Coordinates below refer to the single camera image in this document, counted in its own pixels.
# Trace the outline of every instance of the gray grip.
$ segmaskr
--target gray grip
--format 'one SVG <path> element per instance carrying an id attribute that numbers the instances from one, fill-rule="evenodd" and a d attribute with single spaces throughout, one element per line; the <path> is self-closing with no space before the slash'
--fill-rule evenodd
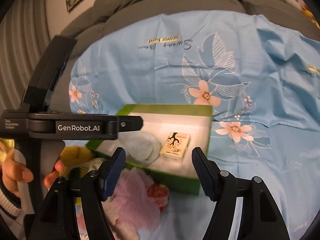
<path id="1" fill-rule="evenodd" d="M 40 179 L 43 181 L 44 177 L 50 174 L 54 168 L 54 165 L 65 147 L 65 143 L 62 140 L 48 140 L 44 139 L 41 142 L 41 154 L 40 154 Z M 26 160 L 23 154 L 15 150 L 14 160 L 17 163 L 26 165 Z M 21 208 L 25 214 L 34 214 L 34 210 L 31 203 L 28 183 L 17 182 L 18 190 L 21 200 Z M 42 184 L 43 198 L 48 193 L 48 189 Z"/>

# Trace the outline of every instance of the small yellow box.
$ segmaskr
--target small yellow box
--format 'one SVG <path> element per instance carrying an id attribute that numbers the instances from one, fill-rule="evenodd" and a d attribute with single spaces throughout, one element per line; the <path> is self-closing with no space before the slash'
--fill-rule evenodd
<path id="1" fill-rule="evenodd" d="M 164 160 L 182 163 L 183 156 L 190 142 L 190 134 L 172 132 L 160 151 Z"/>

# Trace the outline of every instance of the blue bedsheet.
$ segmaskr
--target blue bedsheet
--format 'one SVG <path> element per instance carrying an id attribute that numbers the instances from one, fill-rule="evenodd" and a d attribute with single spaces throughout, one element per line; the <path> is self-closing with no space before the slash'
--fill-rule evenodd
<path id="1" fill-rule="evenodd" d="M 92 44 L 69 86 L 74 113 L 125 104 L 211 104 L 209 158 L 234 176 L 263 178 L 299 239 L 320 209 L 320 43 L 228 11 L 159 15 Z M 231 240 L 241 217 L 237 202 Z M 172 193 L 160 228 L 141 240 L 202 239 L 214 209 Z"/>

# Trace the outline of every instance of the striped sleeve cuff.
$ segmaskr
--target striped sleeve cuff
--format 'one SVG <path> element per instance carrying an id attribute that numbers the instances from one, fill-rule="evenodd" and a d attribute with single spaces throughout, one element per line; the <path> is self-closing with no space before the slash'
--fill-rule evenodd
<path id="1" fill-rule="evenodd" d="M 12 219 L 16 219 L 21 212 L 20 198 L 9 192 L 0 179 L 0 208 Z"/>

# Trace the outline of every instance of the metal screw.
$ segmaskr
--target metal screw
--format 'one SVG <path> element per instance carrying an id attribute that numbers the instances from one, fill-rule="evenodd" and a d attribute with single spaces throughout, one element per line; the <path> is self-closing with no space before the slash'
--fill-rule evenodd
<path id="1" fill-rule="evenodd" d="M 261 179 L 260 177 L 258 177 L 258 176 L 255 176 L 255 177 L 253 178 L 253 180 L 254 180 L 256 183 L 262 182 L 262 179 Z"/>
<path id="2" fill-rule="evenodd" d="M 227 172 L 227 171 L 220 171 L 220 174 L 223 177 L 228 177 L 229 176 L 229 172 Z"/>
<path id="3" fill-rule="evenodd" d="M 97 176 L 98 172 L 96 170 L 90 171 L 90 177 Z"/>
<path id="4" fill-rule="evenodd" d="M 58 178 L 58 181 L 57 181 L 57 182 L 58 182 L 58 183 L 61 183 L 61 182 L 63 182 L 63 181 L 64 181 L 64 177 L 61 176 L 61 177 Z"/>

